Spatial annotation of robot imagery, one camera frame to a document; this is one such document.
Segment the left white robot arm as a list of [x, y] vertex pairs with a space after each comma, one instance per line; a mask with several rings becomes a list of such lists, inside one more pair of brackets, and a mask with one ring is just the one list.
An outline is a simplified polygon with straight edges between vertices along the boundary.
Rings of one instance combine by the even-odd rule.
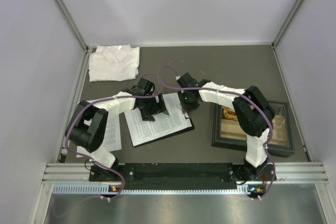
[[145, 94], [125, 89], [109, 98], [81, 101], [65, 131], [66, 150], [72, 152], [69, 142], [84, 148], [88, 154], [82, 156], [101, 167], [103, 177], [107, 180], [116, 179], [119, 174], [117, 158], [108, 151], [103, 139], [108, 120], [133, 109], [139, 109], [149, 116], [168, 114], [161, 93]]

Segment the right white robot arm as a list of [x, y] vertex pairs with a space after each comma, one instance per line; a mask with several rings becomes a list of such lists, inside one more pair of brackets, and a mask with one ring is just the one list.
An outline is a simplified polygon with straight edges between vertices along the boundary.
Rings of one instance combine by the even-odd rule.
[[244, 160], [245, 174], [252, 180], [264, 174], [267, 165], [267, 140], [272, 136], [275, 112], [256, 86], [234, 89], [209, 80], [196, 81], [186, 75], [176, 78], [182, 88], [178, 98], [183, 113], [199, 107], [199, 102], [210, 102], [235, 111], [241, 129], [247, 135], [247, 152]]

